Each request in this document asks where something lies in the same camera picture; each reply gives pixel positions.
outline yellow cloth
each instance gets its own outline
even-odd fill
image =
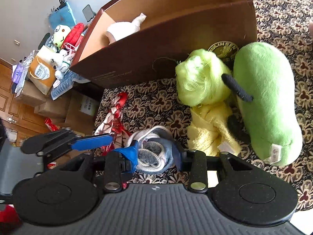
[[[232,115],[225,102],[201,105],[190,109],[192,122],[187,128],[188,148],[203,151],[208,156],[219,154],[218,146],[226,141],[238,155],[241,147],[227,128],[227,118]]]

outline wooden door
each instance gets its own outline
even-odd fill
[[[34,114],[33,107],[15,100],[11,93],[11,76],[12,69],[0,64],[0,118],[8,125],[15,124],[37,133],[48,132],[45,117]]]

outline cardboard box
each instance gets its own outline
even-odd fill
[[[45,103],[34,108],[34,113],[45,116],[47,118],[66,118],[69,103],[71,100],[71,92],[58,97],[56,100],[48,99]]]
[[[59,127],[70,127],[73,131],[84,135],[92,135],[99,105],[99,102],[72,91],[72,98],[65,121],[57,119],[52,119],[51,121]]]
[[[108,45],[107,26],[141,12],[147,18],[140,31]],[[112,0],[93,19],[70,68],[104,88],[173,78],[173,59],[225,41],[239,48],[257,41],[253,0]]]
[[[67,161],[71,160],[72,158],[82,154],[88,152],[88,150],[84,150],[84,151],[77,151],[77,150],[72,150],[70,152],[68,152],[66,155],[61,156],[60,158],[56,159],[56,166],[61,165],[66,163]]]
[[[40,92],[40,90],[36,88],[33,83],[29,81],[25,81],[24,87],[20,95],[17,96],[15,99],[23,104],[32,107],[43,104],[47,100],[46,96],[42,92]]]

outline paper bag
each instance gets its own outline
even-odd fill
[[[28,77],[34,85],[44,94],[47,95],[56,78],[55,69],[50,65],[54,51],[43,46],[34,60],[30,64]]]

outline metal rivet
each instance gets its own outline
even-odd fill
[[[115,191],[119,189],[121,186],[116,182],[110,182],[110,183],[107,183],[104,187],[110,191]]]
[[[190,187],[194,190],[203,190],[205,189],[205,184],[202,182],[194,182],[190,185]]]

